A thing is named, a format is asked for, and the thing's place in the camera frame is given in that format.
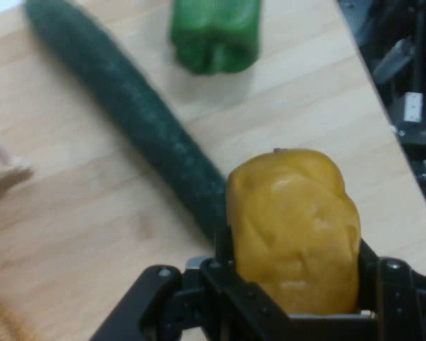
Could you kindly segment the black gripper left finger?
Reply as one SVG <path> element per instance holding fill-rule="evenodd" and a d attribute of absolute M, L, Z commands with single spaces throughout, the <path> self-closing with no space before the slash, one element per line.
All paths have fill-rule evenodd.
<path fill-rule="evenodd" d="M 276 340 L 289 317 L 255 283 L 235 271 L 231 230 L 214 235 L 215 255 L 174 266 L 145 269 L 93 340 L 181 340 L 200 328 L 208 340 Z"/>

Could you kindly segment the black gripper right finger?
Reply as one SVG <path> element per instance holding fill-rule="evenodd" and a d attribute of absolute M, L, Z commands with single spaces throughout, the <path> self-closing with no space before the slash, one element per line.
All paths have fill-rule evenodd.
<path fill-rule="evenodd" d="M 359 280 L 359 307 L 375 314 L 377 340 L 426 340 L 425 275 L 361 241 Z"/>

